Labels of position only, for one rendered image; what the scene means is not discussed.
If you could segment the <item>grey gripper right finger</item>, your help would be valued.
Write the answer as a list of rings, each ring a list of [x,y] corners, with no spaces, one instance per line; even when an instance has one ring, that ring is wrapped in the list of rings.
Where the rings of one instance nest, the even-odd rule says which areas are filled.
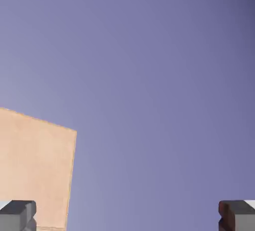
[[[222,200],[218,210],[218,231],[255,231],[255,200]]]

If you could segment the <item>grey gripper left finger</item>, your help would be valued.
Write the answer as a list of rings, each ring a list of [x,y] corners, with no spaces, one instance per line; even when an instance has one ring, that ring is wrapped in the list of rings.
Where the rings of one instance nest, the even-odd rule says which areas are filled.
[[[0,231],[36,231],[36,202],[0,201]]]

